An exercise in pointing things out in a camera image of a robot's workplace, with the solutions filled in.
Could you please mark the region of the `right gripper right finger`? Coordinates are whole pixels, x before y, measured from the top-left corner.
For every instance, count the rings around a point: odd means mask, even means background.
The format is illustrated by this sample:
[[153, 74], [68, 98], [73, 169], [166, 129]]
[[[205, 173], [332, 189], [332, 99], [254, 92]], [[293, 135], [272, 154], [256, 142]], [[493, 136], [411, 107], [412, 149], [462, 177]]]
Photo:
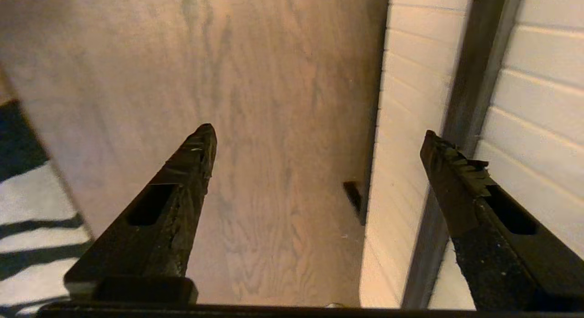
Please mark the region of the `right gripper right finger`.
[[480, 311], [581, 312], [584, 264], [456, 145], [427, 130], [421, 161]]

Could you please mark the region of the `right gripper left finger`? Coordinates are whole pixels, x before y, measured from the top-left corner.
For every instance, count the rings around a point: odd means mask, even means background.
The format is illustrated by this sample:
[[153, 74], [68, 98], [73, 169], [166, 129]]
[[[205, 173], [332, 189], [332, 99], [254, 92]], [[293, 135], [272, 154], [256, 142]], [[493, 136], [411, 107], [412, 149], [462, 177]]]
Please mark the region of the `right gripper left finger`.
[[210, 123], [179, 146], [64, 276], [73, 301], [194, 303], [186, 276], [217, 150]]

